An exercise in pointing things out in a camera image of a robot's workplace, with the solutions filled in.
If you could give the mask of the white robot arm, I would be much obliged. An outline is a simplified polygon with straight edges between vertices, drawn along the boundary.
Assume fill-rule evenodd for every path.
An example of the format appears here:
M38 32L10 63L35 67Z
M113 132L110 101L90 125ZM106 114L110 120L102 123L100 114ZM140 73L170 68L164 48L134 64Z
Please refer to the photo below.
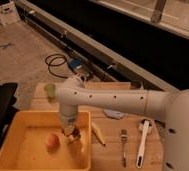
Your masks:
M189 89L177 92L87 89L81 78L73 76L56 87L55 95L66 134L73 132L80 105L143 115L163 122L162 171L189 171Z

